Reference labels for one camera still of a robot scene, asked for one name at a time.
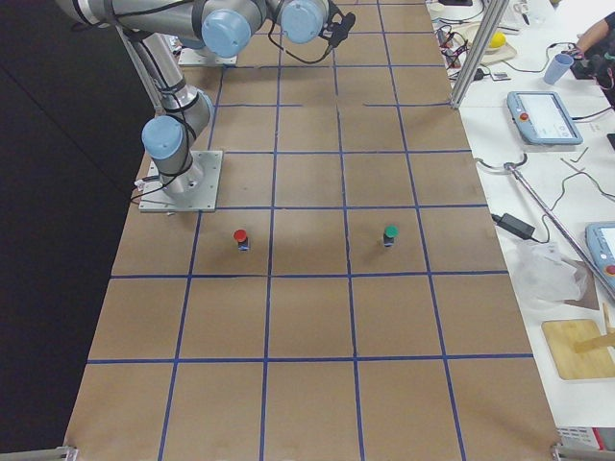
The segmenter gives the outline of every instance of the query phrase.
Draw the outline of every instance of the green bottle cap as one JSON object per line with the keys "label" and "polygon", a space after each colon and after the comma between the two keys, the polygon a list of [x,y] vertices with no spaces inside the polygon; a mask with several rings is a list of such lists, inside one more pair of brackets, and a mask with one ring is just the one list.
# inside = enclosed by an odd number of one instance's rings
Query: green bottle cap
{"label": "green bottle cap", "polygon": [[384,235],[386,235],[388,238],[395,238],[397,237],[398,233],[400,232],[395,226],[387,226],[386,229],[384,229]]}

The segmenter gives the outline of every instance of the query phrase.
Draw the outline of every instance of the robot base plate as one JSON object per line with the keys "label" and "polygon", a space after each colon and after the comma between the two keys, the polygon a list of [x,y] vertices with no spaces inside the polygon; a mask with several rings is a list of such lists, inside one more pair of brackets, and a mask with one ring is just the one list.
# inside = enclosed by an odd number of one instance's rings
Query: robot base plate
{"label": "robot base plate", "polygon": [[[218,197],[218,184],[220,183],[220,170],[222,169],[222,151],[194,151],[194,161],[198,162],[205,177],[199,188],[191,192],[189,196],[167,195],[164,190],[158,190],[141,198],[138,209],[142,212],[173,212],[173,211],[215,211]],[[150,165],[149,176],[156,176],[158,168],[154,162]],[[160,182],[145,183],[142,193],[156,190]]]}

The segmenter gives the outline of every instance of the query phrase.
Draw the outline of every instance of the plastic bag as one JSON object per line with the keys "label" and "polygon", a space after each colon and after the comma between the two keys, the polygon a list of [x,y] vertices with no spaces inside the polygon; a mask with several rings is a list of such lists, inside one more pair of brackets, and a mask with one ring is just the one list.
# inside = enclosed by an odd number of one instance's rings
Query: plastic bag
{"label": "plastic bag", "polygon": [[523,242],[511,273],[520,298],[562,302],[580,300],[587,289],[587,270],[563,256],[556,243]]}

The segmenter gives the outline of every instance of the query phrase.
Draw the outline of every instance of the small bottle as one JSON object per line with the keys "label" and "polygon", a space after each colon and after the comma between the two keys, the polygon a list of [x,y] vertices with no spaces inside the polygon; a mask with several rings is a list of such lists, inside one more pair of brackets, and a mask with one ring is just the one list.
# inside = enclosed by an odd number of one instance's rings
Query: small bottle
{"label": "small bottle", "polygon": [[398,233],[399,230],[395,226],[387,226],[386,228],[384,228],[384,234],[382,235],[382,243],[384,244],[384,246],[387,248],[392,247],[395,243],[395,237],[397,237]]}

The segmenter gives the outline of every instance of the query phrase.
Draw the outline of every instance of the black backdrop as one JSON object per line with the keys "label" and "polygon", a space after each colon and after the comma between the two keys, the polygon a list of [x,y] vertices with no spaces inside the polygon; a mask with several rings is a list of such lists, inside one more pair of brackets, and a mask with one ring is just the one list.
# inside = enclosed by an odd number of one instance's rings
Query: black backdrop
{"label": "black backdrop", "polygon": [[115,30],[72,22],[0,4],[0,453],[63,442],[154,113]]}

